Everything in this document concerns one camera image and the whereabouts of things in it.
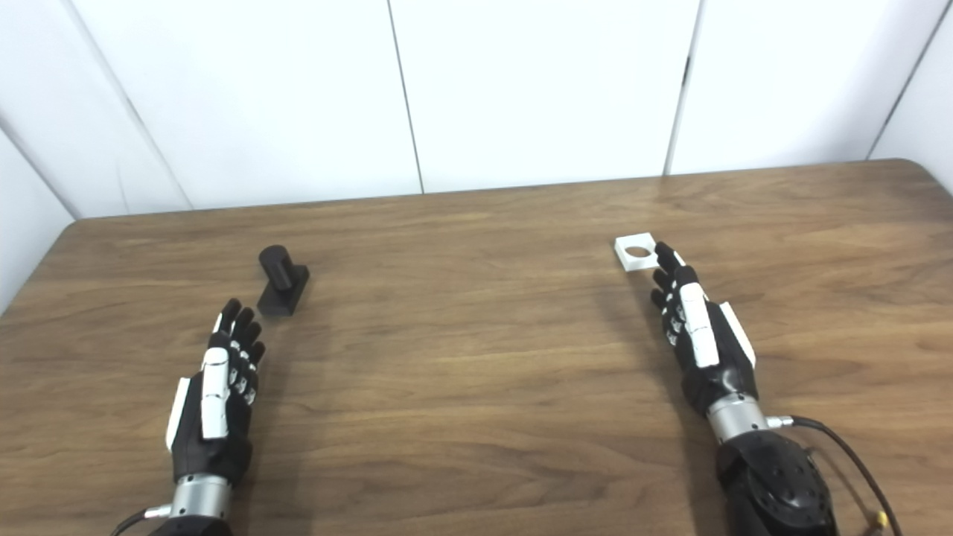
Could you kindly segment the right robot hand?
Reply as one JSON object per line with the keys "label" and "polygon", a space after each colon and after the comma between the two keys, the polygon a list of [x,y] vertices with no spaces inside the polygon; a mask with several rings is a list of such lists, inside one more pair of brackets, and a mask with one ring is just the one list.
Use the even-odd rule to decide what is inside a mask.
{"label": "right robot hand", "polygon": [[657,242],[654,253],[652,301],[681,370],[684,399],[708,421],[719,442],[767,430],[756,356],[734,309],[711,301],[694,268],[668,244]]}

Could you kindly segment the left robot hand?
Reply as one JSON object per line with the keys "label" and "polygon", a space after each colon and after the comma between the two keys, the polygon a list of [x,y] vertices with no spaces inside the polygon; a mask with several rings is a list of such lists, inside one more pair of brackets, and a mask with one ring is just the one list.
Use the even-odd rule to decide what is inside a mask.
{"label": "left robot hand", "polygon": [[251,466],[260,333],[253,309],[229,299],[212,326],[200,370],[178,381],[165,438],[176,485],[171,518],[224,519]]}

